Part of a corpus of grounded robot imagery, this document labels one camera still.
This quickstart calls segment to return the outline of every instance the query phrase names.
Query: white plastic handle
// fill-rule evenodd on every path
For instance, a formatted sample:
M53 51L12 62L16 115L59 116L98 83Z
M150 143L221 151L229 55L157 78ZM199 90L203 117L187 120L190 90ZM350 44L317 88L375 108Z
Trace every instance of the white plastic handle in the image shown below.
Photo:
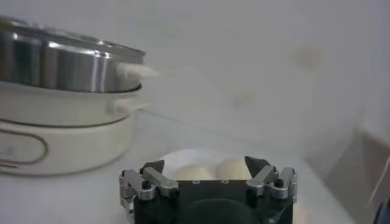
M150 100L136 96L127 99L118 99L115 101L114 108L116 111L127 110L133 112L135 110L148 107L151 104Z
M118 75L121 77L125 77L128 79L139 77L139 78L148 78L148 77L156 77L158 73L154 71L152 68L147 67L145 65L138 64L127 64L127 63L119 63L116 67Z

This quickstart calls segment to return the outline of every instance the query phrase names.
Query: metal bracket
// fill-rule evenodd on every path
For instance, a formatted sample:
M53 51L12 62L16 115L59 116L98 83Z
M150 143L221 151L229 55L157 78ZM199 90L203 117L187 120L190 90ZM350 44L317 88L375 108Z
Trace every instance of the metal bracket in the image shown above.
M246 181L246 184L255 189L256 196L264 194L264 188L269 182L273 182L277 178L275 167L265 165L255 177Z
M143 177L156 185L162 196L169 198L177 198L179 196L179 183L164 177L153 167L145 167Z
M286 199L288 196L292 196L294 202L297 200L297 187L298 187L297 173L293 168L283 168L278 179L271 183L271 195L277 199Z

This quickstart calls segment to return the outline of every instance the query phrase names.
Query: white table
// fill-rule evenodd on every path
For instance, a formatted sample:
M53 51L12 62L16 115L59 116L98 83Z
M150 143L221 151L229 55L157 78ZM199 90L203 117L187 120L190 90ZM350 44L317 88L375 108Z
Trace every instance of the white table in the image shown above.
M279 169L295 167L299 177L298 202L307 213L308 223L354 223L311 169L293 155L272 150L269 145L251 145L145 111L138 112L136 118L131 149L109 165L59 177L1 174L0 223L125 223L119 205L120 172L139 169L145 162L169 152L193 147L264 158Z

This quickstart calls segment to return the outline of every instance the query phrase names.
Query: stainless steel pot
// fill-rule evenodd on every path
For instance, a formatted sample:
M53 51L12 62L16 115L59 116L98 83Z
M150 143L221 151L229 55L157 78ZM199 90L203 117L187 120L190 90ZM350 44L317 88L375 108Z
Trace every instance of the stainless steel pot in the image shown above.
M118 66L145 53L108 41L0 16L0 81L90 93L141 88Z

